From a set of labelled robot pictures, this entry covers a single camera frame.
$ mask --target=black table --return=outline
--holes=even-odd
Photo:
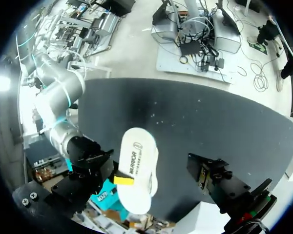
[[[271,189],[293,156],[293,123],[249,99],[205,86],[158,79],[94,79],[79,101],[79,127],[118,161],[126,130],[156,139],[158,191],[150,214],[178,221],[198,202],[212,203],[187,172],[188,153],[229,163],[252,189]]]

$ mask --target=wires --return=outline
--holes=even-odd
[[[207,36],[209,35],[209,33],[210,33],[210,28],[209,28],[209,26],[208,26],[207,24],[205,24],[205,23],[201,22],[201,21],[198,21],[198,20],[189,19],[189,20],[187,20],[187,21],[185,21],[185,22],[181,23],[181,24],[180,24],[180,26],[182,26],[182,25],[185,25],[186,23],[189,23],[189,22],[196,22],[196,23],[199,23],[199,24],[202,24],[202,25],[204,25],[204,26],[205,26],[205,27],[208,29],[208,32],[207,32],[207,34],[206,34],[206,35],[204,35],[204,36],[205,36],[205,37],[207,37]]]
[[[248,75],[248,73],[244,70],[243,67],[238,66],[238,68],[242,69],[245,72],[245,75],[244,75],[244,74],[241,74],[239,71],[237,71],[237,73],[239,73],[241,76],[246,77]]]
[[[221,79],[223,79],[223,82],[226,82],[226,81],[224,80],[223,74],[222,74],[221,71],[220,71],[220,68],[219,68],[219,67],[215,67],[215,68],[217,68],[216,71],[219,71],[219,73],[221,74]]]
[[[72,53],[72,54],[75,54],[75,55],[77,55],[79,58],[80,58],[80,60],[83,62],[83,64],[84,64],[84,79],[86,79],[86,76],[87,76],[87,66],[86,66],[86,61],[84,60],[84,58],[79,54],[79,53],[77,53],[77,52],[75,52],[75,51],[72,51],[72,50],[49,50],[48,52],[57,52],[57,51],[62,51],[62,52],[67,52],[67,53]]]
[[[275,61],[275,60],[276,60],[277,58],[279,58],[279,57],[275,57],[274,59],[272,59],[272,60],[270,60],[270,61],[264,63],[264,65],[262,65],[260,61],[249,58],[249,57],[244,53],[244,51],[243,51],[242,48],[241,48],[241,51],[242,51],[242,53],[244,54],[244,56],[245,56],[247,59],[259,63],[259,65],[258,65],[257,63],[255,63],[255,62],[252,62],[252,63],[251,63],[251,70],[252,70],[252,72],[255,74],[255,77],[254,77],[254,80],[253,80],[253,85],[254,85],[254,88],[255,88],[258,92],[260,92],[260,93],[266,91],[266,90],[268,89],[268,87],[269,87],[269,82],[268,82],[268,80],[267,80],[267,77],[266,77],[266,75],[265,75],[263,69],[264,69],[264,67],[265,67],[268,63],[271,63],[271,62]],[[259,72],[255,72],[255,71],[254,71],[254,69],[253,69],[254,66],[256,66],[257,68],[259,68]]]

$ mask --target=cable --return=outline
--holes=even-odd
[[[208,23],[210,23],[211,24],[211,26],[212,26],[212,29],[211,30],[213,30],[214,29],[214,25],[211,23],[211,21],[206,17],[206,16],[198,16],[198,17],[194,17],[194,18],[191,18],[191,19],[189,19],[188,21],[191,21],[191,20],[196,20],[196,19],[205,19],[205,20],[207,20],[208,21]]]
[[[177,12],[176,6],[175,6],[175,4],[173,3],[172,0],[168,0],[168,1],[170,2],[170,5],[174,9],[174,12],[175,12],[175,15],[176,15],[176,18],[177,18],[177,22],[176,23],[177,23],[178,28],[180,28],[179,16],[178,16],[178,12]]]
[[[170,12],[170,13],[168,13],[168,14],[167,14],[167,19],[168,19],[169,21],[171,21],[171,22],[173,22],[173,23],[176,23],[176,24],[177,24],[177,22],[175,22],[175,21],[173,21],[173,20],[171,20],[171,19],[169,18],[169,15],[170,15],[170,14],[173,14],[173,13],[174,13],[174,12]]]
[[[207,8],[206,0],[204,0],[204,3],[205,3],[205,8],[206,8],[206,11],[207,11],[207,14],[208,14],[209,13],[209,10]]]
[[[219,71],[219,73],[221,74],[221,79],[223,80],[223,82],[226,82],[224,80],[223,74],[221,73],[220,68],[218,66],[215,66],[215,71]]]
[[[242,69],[245,72],[245,75],[244,75],[244,74],[241,74],[239,71],[237,71],[237,73],[239,73],[241,76],[246,77],[248,75],[248,73],[245,71],[243,67],[238,66],[238,68]]]
[[[266,77],[266,75],[265,75],[263,69],[264,69],[264,67],[265,67],[268,63],[271,63],[271,62],[275,61],[275,60],[276,60],[277,58],[279,58],[279,57],[276,57],[276,58],[274,58],[274,59],[272,59],[272,60],[270,60],[270,61],[264,63],[264,65],[262,65],[260,61],[249,58],[249,57],[244,53],[242,47],[241,47],[241,51],[242,51],[242,53],[244,54],[244,56],[245,56],[247,59],[259,63],[259,65],[258,65],[257,63],[254,63],[254,62],[251,63],[251,70],[252,70],[252,72],[255,74],[255,77],[254,77],[254,80],[253,80],[253,85],[254,85],[254,88],[255,88],[258,92],[260,92],[260,93],[266,91],[266,90],[268,89],[268,87],[269,87],[269,82],[268,82],[268,80],[267,80],[267,77]],[[255,72],[252,66],[257,66],[257,67],[259,68],[259,70],[260,70],[259,73]]]
[[[185,22],[182,22],[182,23],[180,24],[180,26],[181,26],[181,25],[184,25],[185,23],[188,23],[188,22],[196,22],[196,23],[200,23],[200,24],[204,25],[206,28],[208,28],[208,32],[207,32],[207,35],[205,35],[205,37],[207,37],[207,36],[209,35],[209,33],[210,33],[210,28],[209,28],[209,26],[208,26],[207,24],[201,22],[201,21],[198,21],[198,20],[192,20],[192,19],[189,19],[189,20],[187,20],[187,21],[185,21]]]
[[[56,50],[50,50],[50,51],[48,51],[48,52],[57,52],[57,51],[62,51],[62,52],[68,52],[68,53],[72,53],[72,54],[75,54],[75,55],[77,55],[80,59],[81,59],[81,61],[83,62],[83,64],[84,64],[84,79],[86,79],[86,76],[87,76],[87,66],[86,66],[86,61],[84,60],[84,58],[79,54],[79,53],[77,53],[77,52],[75,52],[75,51],[72,51],[72,50],[60,50],[60,49],[56,49]]]
[[[204,9],[204,12],[209,13],[209,11],[207,10],[207,6],[205,6],[206,8],[204,8],[204,6],[202,4],[202,0],[199,0],[199,1],[200,1],[200,4],[201,4],[201,7]]]

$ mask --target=floor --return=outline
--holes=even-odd
[[[241,33],[242,49],[237,53],[238,63],[236,65],[236,73],[233,74],[236,77],[235,84],[229,85],[208,78],[157,71],[155,66],[159,46],[151,36],[150,30],[152,27],[152,15],[161,3],[160,0],[137,0],[133,5],[132,12],[123,18],[119,24],[111,42],[112,48],[109,51],[93,56],[91,58],[92,62],[95,62],[99,66],[111,68],[112,78],[159,78],[206,85],[246,97],[282,115],[290,116],[291,80],[285,80],[284,88],[281,93],[276,90],[276,71],[282,69],[285,65],[285,53],[281,54],[280,58],[265,65],[263,71],[267,77],[269,87],[262,93],[256,91],[253,86],[255,73],[251,70],[251,63],[259,63],[249,60],[245,55],[250,59],[260,61],[261,64],[265,64],[271,59],[276,58],[276,55],[270,44],[268,46],[268,55],[264,55],[262,52],[249,47],[246,41],[247,36],[258,35],[258,30],[248,24],[242,25],[240,21],[237,23],[238,28],[240,30],[244,28]],[[208,8],[213,8],[215,6],[214,3],[216,3],[216,1],[208,1]],[[247,20],[256,26],[261,26],[266,23],[267,16],[250,10],[249,16],[245,17],[243,15],[245,8],[235,6],[235,2],[229,2],[230,10],[233,11],[238,18]],[[246,77],[238,74],[238,72],[244,73],[238,66],[242,67],[247,72]],[[259,69],[256,68],[255,65],[252,65],[252,67],[256,73],[259,73]]]

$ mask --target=white shoe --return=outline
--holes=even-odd
[[[257,42],[257,37],[255,37],[255,36],[248,37],[246,40],[247,40],[248,43],[251,44],[251,45],[258,44],[258,42]]]
[[[283,82],[284,82],[284,79],[281,77],[281,70],[280,70],[280,71],[278,71],[278,75],[277,75],[277,90],[278,90],[278,92],[282,91]]]

